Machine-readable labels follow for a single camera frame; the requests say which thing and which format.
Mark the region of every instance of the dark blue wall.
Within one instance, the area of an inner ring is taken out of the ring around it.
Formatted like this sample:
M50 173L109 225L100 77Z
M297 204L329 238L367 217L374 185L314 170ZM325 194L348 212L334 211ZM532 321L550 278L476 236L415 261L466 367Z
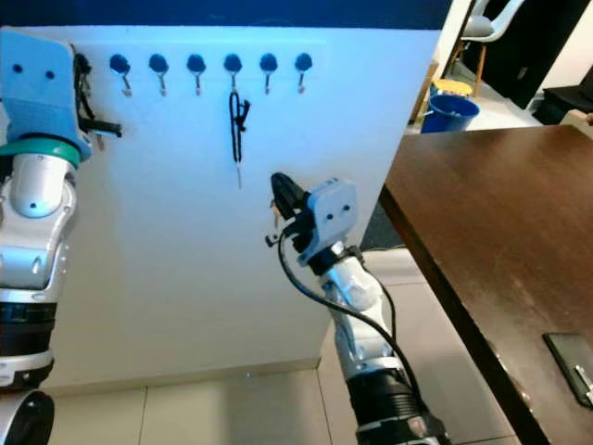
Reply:
M0 0L0 24L438 30L451 0Z

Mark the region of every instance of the wooden table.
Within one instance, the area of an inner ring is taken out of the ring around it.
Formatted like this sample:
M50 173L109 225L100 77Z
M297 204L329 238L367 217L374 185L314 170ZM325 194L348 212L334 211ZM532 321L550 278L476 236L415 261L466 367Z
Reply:
M593 444L593 411L541 337L593 345L593 141L569 126L406 136L381 202L522 443Z

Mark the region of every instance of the chair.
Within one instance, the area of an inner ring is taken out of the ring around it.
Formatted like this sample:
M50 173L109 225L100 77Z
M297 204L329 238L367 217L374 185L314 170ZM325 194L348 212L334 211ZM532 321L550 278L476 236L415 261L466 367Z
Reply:
M481 44L480 60L475 73L475 88L473 89L474 96L478 95L482 83L482 72L484 71L484 63L486 61L486 44L495 42L502 37L525 0L509 0L509 3L507 3L502 11L500 11L500 14L493 20L490 20L483 15L488 1L489 0L478 0L475 3L472 9L472 14L463 29L461 39L455 48L453 63L451 63L451 69L453 69L455 60L463 51L463 46L466 42L479 42Z

